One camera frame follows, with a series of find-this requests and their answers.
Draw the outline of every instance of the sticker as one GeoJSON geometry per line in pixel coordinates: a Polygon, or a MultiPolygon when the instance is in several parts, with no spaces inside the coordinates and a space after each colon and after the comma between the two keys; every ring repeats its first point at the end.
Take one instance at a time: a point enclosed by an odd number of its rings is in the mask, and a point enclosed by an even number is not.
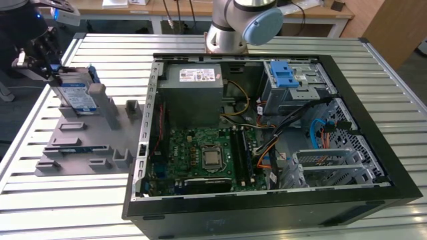
{"type": "Polygon", "coordinates": [[[274,183],[278,182],[278,176],[274,174],[274,172],[270,173],[270,179],[274,183]]]}
{"type": "Polygon", "coordinates": [[[60,149],[59,150],[62,153],[75,153],[76,150],[75,149],[60,149]]]}
{"type": "Polygon", "coordinates": [[[179,71],[180,82],[215,82],[214,68],[182,69],[179,71]]]}
{"type": "Polygon", "coordinates": [[[148,14],[148,11],[130,11],[131,14],[148,14]]]}
{"type": "Polygon", "coordinates": [[[307,80],[306,75],[295,75],[294,78],[295,80],[307,80]]]}
{"type": "Polygon", "coordinates": [[[258,112],[259,115],[263,115],[263,110],[265,110],[265,109],[263,109],[262,106],[258,106],[258,107],[257,107],[257,112],[258,112]]]}
{"type": "Polygon", "coordinates": [[[92,97],[87,93],[88,88],[84,83],[63,83],[60,92],[70,102],[72,108],[80,112],[96,111],[96,104],[92,97]]]}

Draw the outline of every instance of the yellow wire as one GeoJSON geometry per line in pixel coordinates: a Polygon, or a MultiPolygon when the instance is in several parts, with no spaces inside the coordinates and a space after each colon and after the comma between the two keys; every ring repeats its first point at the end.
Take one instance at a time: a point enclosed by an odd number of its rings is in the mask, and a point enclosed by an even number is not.
{"type": "Polygon", "coordinates": [[[244,94],[244,96],[246,96],[246,107],[244,107],[244,109],[243,109],[242,111],[239,111],[239,112],[222,113],[220,115],[222,115],[222,116],[236,116],[236,115],[239,115],[239,114],[243,114],[243,113],[247,111],[247,109],[248,109],[248,107],[250,107],[250,97],[248,97],[247,92],[243,90],[243,88],[239,86],[238,83],[235,83],[234,81],[230,81],[230,80],[228,80],[228,82],[231,82],[231,83],[240,89],[240,91],[243,92],[243,94],[244,94]]]}

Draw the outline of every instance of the aluminum table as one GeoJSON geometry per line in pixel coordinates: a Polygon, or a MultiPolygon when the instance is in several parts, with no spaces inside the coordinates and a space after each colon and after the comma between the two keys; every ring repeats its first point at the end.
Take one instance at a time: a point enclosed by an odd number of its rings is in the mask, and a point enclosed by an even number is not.
{"type": "MultiPolygon", "coordinates": [[[[76,34],[63,64],[98,69],[116,104],[146,101],[152,53],[203,53],[202,35],[76,34]]],[[[250,53],[331,55],[425,195],[349,226],[203,239],[427,239],[427,108],[369,43],[278,37],[250,53]]],[[[47,86],[0,164],[0,239],[148,239],[122,220],[127,174],[34,175],[60,111],[47,86]]]]}

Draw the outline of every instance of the ram slot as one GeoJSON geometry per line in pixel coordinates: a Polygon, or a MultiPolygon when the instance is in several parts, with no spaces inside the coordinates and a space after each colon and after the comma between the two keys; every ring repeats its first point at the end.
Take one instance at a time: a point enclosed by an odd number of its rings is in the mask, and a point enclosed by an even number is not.
{"type": "Polygon", "coordinates": [[[250,167],[248,167],[248,144],[244,131],[232,129],[230,131],[231,154],[234,162],[235,180],[240,186],[251,183],[250,167]]]}

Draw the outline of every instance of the orange wire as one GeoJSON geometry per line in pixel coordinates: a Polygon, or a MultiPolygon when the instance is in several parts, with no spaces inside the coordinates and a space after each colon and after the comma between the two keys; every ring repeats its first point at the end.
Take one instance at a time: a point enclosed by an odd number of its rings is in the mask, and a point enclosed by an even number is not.
{"type": "Polygon", "coordinates": [[[326,134],[326,148],[330,148],[330,133],[326,134]]]}
{"type": "Polygon", "coordinates": [[[258,168],[269,168],[269,169],[273,168],[269,165],[262,165],[262,162],[263,162],[263,158],[265,158],[266,154],[269,153],[270,149],[274,147],[274,145],[277,144],[278,141],[279,141],[279,139],[270,145],[270,147],[266,149],[265,153],[261,155],[261,158],[259,158],[258,163],[257,163],[257,167],[258,168]]]}
{"type": "Polygon", "coordinates": [[[261,119],[262,119],[262,115],[258,115],[258,118],[257,118],[257,126],[265,128],[265,127],[267,127],[267,125],[262,125],[261,119]]]}
{"type": "Polygon", "coordinates": [[[326,139],[323,137],[323,131],[325,131],[325,129],[322,129],[321,139],[322,139],[322,147],[326,148],[326,139]]]}

